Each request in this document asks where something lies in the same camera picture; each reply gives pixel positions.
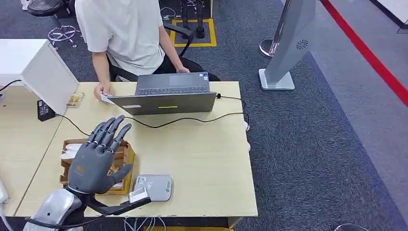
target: laptop lid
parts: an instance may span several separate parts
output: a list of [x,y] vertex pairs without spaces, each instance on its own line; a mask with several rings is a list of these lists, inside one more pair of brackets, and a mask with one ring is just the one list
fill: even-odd
[[112,102],[133,116],[173,113],[211,112],[216,92],[110,96]]

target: light wood tabletop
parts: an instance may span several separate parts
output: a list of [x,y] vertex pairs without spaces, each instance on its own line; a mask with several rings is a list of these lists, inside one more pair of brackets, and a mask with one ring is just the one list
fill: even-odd
[[[77,92],[85,97],[78,108],[65,116],[84,132],[90,133],[100,122],[119,115],[131,116],[120,107],[99,102],[93,96],[96,83],[80,83]],[[113,83],[116,95],[132,95],[136,83]],[[211,91],[240,98],[237,82],[211,82]],[[214,119],[227,113],[242,112],[241,102],[216,99],[210,113],[144,115],[134,118],[157,126],[182,117]],[[211,123],[183,120],[162,128],[147,128],[130,119],[125,136],[136,153],[132,179],[138,174],[168,174],[173,179],[172,197],[167,202],[153,202],[122,216],[133,217],[246,217],[257,216],[254,184],[247,150],[243,115],[231,115]],[[31,216],[44,198],[62,185],[60,153],[64,140],[86,138],[64,119],[17,211],[17,216]],[[107,205],[118,205],[125,195],[97,196]],[[85,216],[96,216],[87,208]]]
[[9,195],[6,216],[14,216],[61,122],[37,119],[38,96],[10,86],[0,98],[0,178]]

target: white stand base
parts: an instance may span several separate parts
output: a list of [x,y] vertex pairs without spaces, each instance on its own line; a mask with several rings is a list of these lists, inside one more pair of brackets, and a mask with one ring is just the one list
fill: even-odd
[[294,90],[294,84],[292,81],[291,73],[286,73],[280,80],[274,85],[267,83],[265,76],[265,69],[259,69],[259,80],[261,81],[262,90]]

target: laptop keyboard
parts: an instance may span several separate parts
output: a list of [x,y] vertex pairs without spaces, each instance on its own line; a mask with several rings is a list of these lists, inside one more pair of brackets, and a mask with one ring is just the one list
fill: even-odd
[[139,95],[162,95],[162,94],[177,94],[177,93],[201,93],[208,92],[207,87],[190,87],[190,88],[153,88],[139,89]]

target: white t-shirt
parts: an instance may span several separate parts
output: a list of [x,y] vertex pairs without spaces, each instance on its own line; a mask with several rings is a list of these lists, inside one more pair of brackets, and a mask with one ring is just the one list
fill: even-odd
[[76,0],[76,17],[91,52],[107,51],[112,63],[136,75],[163,62],[158,0]]

